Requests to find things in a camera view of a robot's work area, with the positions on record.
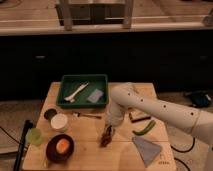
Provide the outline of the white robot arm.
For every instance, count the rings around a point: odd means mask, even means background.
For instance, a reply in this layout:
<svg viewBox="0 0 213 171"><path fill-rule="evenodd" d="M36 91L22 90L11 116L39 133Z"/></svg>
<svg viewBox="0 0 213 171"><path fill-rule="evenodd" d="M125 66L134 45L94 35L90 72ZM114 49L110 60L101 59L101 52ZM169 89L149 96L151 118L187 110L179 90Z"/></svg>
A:
<svg viewBox="0 0 213 171"><path fill-rule="evenodd" d="M213 171L213 113L142 96L132 83L114 86L110 98L105 119L107 126L121 125L128 108L143 111L208 144L204 171Z"/></svg>

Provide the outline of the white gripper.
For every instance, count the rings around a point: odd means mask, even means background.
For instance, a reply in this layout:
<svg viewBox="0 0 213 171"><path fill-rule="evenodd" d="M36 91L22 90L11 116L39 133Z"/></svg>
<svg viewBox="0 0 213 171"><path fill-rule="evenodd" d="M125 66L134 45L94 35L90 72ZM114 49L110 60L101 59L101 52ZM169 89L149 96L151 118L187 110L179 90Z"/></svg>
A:
<svg viewBox="0 0 213 171"><path fill-rule="evenodd" d="M123 123L125 115L125 109L116 103L112 103L109 105L106 112L106 125L104 128L104 132L113 136L115 134L115 128Z"/></svg>

